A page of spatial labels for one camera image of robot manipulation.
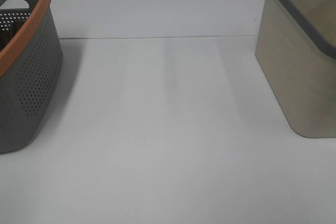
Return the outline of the grey perforated basket orange rim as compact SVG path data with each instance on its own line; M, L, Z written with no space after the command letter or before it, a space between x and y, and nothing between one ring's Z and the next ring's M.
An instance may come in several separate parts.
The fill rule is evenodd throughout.
M33 140L64 58L51 0L20 1L28 7L1 10L1 153Z

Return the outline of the beige basket grey rim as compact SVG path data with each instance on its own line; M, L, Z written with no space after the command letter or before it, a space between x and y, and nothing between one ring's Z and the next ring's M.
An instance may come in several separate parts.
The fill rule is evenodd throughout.
M255 55L297 134L335 137L335 0L265 0Z

